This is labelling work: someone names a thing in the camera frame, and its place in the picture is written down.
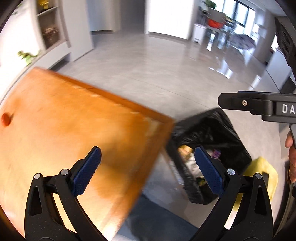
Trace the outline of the person's right hand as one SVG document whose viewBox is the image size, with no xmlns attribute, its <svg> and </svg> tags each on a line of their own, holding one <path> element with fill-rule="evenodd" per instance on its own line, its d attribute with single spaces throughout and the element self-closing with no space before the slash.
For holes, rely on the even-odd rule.
<svg viewBox="0 0 296 241">
<path fill-rule="evenodd" d="M 292 183 L 295 183 L 296 181 L 296 150 L 293 145 L 293 138 L 291 131 L 288 132 L 286 141 L 285 141 L 285 147 L 289 148 L 288 151 L 288 159 L 290 162 L 290 170 L 289 170 L 289 177 Z"/>
</svg>

